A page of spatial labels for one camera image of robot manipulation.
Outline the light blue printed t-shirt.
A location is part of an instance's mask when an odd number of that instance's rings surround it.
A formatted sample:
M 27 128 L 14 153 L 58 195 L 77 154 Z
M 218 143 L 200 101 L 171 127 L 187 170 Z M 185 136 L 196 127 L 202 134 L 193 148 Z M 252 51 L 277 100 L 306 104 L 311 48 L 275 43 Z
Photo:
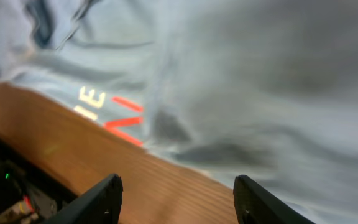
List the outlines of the light blue printed t-shirt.
M 358 0 L 0 1 L 0 83 L 317 223 L 358 223 Z

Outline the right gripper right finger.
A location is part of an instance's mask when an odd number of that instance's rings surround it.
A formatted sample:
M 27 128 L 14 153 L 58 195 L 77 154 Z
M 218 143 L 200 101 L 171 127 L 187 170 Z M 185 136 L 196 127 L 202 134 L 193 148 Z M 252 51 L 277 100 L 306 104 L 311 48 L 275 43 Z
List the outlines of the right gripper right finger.
M 235 178 L 233 196 L 239 224 L 313 224 L 246 175 Z

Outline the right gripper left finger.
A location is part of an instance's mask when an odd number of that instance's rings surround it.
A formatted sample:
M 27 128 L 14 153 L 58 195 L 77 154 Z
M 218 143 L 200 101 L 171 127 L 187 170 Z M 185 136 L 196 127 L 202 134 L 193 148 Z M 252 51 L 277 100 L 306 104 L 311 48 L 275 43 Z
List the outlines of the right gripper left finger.
M 111 174 L 44 224 L 118 224 L 122 193 L 121 178 Z

